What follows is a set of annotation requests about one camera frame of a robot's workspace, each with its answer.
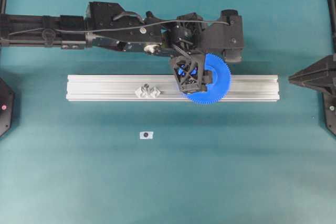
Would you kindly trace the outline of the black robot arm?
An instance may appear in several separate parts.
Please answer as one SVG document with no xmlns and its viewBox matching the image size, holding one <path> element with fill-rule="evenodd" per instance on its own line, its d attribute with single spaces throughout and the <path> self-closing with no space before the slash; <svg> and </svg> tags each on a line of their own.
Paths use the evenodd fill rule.
<svg viewBox="0 0 336 224">
<path fill-rule="evenodd" d="M 206 92 L 214 81 L 214 73 L 205 68 L 210 55 L 241 62 L 243 20 L 234 9 L 223 10 L 217 20 L 196 13 L 163 20 L 152 12 L 141 17 L 117 3 L 91 2 L 86 16 L 1 14 L 1 46 L 99 47 L 167 57 L 179 89 L 192 94 Z"/>
</svg>

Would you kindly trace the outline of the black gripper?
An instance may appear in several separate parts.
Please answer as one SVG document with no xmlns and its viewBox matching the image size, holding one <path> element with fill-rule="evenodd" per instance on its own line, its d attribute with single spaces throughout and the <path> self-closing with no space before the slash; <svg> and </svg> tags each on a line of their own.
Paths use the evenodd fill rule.
<svg viewBox="0 0 336 224">
<path fill-rule="evenodd" d="M 203 23 L 203 18 L 190 13 L 177 17 L 178 22 L 164 24 L 161 56 L 176 56 L 173 45 L 185 52 L 212 53 L 226 63 L 242 62 L 243 19 L 234 9 L 221 11 L 217 23 Z M 205 70 L 205 54 L 182 54 L 170 59 L 179 90 L 184 94 L 207 92 L 212 73 Z"/>
</svg>

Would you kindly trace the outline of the black second arm gripper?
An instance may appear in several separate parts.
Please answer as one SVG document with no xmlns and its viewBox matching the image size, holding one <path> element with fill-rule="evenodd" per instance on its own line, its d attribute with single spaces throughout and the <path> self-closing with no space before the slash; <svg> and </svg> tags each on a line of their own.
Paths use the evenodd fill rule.
<svg viewBox="0 0 336 224">
<path fill-rule="evenodd" d="M 289 83 L 321 92 L 324 121 L 335 134 L 335 54 L 328 55 L 288 78 Z"/>
</svg>

